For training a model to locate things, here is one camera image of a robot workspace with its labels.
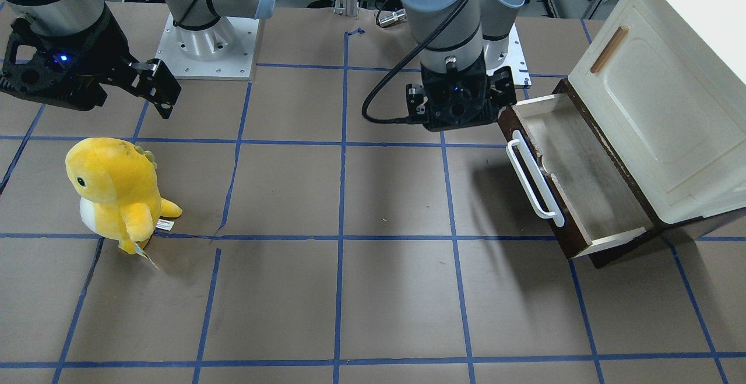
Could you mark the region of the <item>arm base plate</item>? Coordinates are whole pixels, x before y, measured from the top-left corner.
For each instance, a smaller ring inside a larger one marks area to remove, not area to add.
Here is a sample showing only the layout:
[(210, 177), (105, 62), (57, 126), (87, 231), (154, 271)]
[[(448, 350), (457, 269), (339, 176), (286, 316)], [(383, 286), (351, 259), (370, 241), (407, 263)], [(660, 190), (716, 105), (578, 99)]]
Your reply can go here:
[(483, 55), (488, 76), (493, 76), (503, 67), (510, 67), (514, 86), (520, 89), (530, 89), (532, 81), (515, 23), (512, 24), (506, 38), (483, 39)]
[(258, 19), (223, 17), (199, 31), (176, 27), (168, 15), (156, 50), (176, 79), (250, 81), (253, 75)]

